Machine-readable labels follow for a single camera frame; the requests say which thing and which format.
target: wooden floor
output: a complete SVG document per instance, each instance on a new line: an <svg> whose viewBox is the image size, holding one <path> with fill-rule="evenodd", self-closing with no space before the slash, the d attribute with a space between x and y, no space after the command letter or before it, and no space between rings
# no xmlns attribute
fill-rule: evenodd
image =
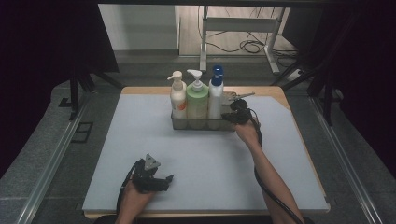
<svg viewBox="0 0 396 224"><path fill-rule="evenodd" d="M223 18L276 18L280 12L280 8L260 8L260 7L210 7L207 13L208 17L223 17ZM179 55L180 56L196 56L200 54L201 47L201 29L202 17L204 14L204 7L197 6L179 6L180 14L180 42ZM283 36L281 35L285 21L289 15L287 8L283 16L283 23L279 29L279 34L276 38L274 49L294 49ZM208 55L255 55L255 53L247 52L246 50L233 51L240 48L240 43L247 40L255 40L253 36L248 36L246 32L227 32L218 34L219 32L207 32L206 43L212 43L222 49L207 45ZM269 40L271 34L267 33L252 33L262 43ZM257 51L255 46L247 46L249 51ZM263 50L257 53L264 55Z"/></svg>

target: person's left hand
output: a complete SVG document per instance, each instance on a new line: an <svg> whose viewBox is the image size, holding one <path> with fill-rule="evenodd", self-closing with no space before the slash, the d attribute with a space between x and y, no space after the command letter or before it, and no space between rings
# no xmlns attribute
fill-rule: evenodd
<svg viewBox="0 0 396 224"><path fill-rule="evenodd" d="M155 192L139 193L132 180L129 180L123 192L116 224L131 224L134 218L143 211L154 194Z"/></svg>

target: bottle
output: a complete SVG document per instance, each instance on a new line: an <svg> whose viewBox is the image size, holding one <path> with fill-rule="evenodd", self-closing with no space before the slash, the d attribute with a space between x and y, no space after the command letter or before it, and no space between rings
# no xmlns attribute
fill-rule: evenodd
<svg viewBox="0 0 396 224"><path fill-rule="evenodd" d="M187 70L195 78L187 87L187 118L188 119L207 119L207 97L209 88L200 80L202 72L198 70ZM193 129L203 129L205 120L189 120Z"/></svg>
<svg viewBox="0 0 396 224"><path fill-rule="evenodd" d="M168 80L173 79L171 89L171 105L172 105L172 125L173 128L186 129L187 127L187 98L186 98L186 83L183 82L182 73L175 71Z"/></svg>
<svg viewBox="0 0 396 224"><path fill-rule="evenodd" d="M213 77L209 81L209 104L207 110L208 119L221 119L223 84L223 69L220 65L213 66ZM209 120L209 128L219 128L219 121Z"/></svg>

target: person's right hand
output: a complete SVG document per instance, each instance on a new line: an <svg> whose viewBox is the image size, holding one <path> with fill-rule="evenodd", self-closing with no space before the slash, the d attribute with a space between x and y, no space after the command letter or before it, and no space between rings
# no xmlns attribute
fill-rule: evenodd
<svg viewBox="0 0 396 224"><path fill-rule="evenodd" d="M247 145L259 144L259 136L253 123L249 120L246 124L235 124L234 128L239 138Z"/></svg>

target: orange label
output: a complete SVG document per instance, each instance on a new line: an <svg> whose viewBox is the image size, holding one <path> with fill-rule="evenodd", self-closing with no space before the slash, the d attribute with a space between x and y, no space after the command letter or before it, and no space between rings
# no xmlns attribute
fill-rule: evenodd
<svg viewBox="0 0 396 224"><path fill-rule="evenodd" d="M184 101L182 104L178 105L178 110L184 110L187 106L187 101Z"/></svg>

